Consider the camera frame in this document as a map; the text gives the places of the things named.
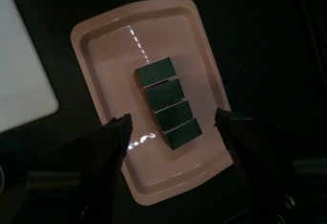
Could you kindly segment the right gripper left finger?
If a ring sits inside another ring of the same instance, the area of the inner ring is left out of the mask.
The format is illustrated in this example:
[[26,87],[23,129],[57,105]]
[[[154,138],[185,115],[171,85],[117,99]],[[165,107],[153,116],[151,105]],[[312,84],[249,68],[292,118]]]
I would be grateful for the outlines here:
[[133,131],[133,116],[125,115],[58,147],[34,166],[29,224],[113,223],[118,174]]

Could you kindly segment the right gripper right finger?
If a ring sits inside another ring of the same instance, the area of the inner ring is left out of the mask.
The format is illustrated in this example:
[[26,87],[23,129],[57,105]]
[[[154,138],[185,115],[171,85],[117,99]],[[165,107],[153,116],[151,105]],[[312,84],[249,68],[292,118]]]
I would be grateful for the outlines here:
[[223,109],[215,126],[251,193],[251,224],[327,224],[327,144]]

